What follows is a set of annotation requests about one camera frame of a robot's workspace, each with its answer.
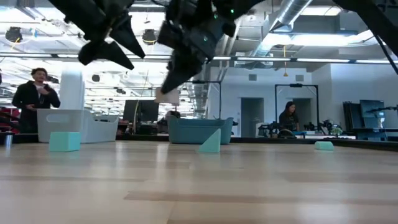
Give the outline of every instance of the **hand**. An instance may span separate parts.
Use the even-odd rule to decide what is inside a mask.
[[[31,110],[31,111],[37,111],[36,108],[34,108],[35,105],[26,105],[26,109]]]
[[[48,95],[50,92],[45,90],[44,88],[39,88],[37,90],[41,95]]]

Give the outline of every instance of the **man in black jacket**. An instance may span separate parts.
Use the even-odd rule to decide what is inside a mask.
[[[22,109],[23,133],[37,133],[37,109],[50,109],[50,105],[59,108],[61,105],[57,93],[44,83],[48,75],[46,69],[35,68],[31,75],[34,81],[20,85],[12,99],[12,104]]]

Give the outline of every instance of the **woman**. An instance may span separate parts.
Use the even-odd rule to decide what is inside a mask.
[[[279,124],[282,129],[288,129],[290,131],[299,131],[299,118],[295,112],[296,105],[293,101],[286,103],[285,110],[279,115]]]

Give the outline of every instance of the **black jacket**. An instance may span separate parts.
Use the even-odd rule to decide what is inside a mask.
[[[58,98],[57,92],[55,92],[49,85],[44,85],[44,89],[49,92],[48,95],[41,95],[39,98],[39,93],[37,92],[36,86],[33,81],[29,81],[18,87],[14,98],[12,99],[12,104],[17,108],[22,109],[21,119],[35,119],[37,120],[37,113],[26,109],[26,105],[35,105],[34,108],[37,109],[50,109],[50,105],[55,108],[59,108],[61,102]]]

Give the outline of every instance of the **storage bin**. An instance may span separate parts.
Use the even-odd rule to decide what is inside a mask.
[[[37,121],[40,142],[49,142],[51,132],[76,132],[84,144],[115,141],[119,117],[93,116],[88,110],[39,109]]]
[[[221,144],[231,141],[233,118],[177,119],[169,116],[169,141],[174,144],[203,144],[217,129],[221,129]]]

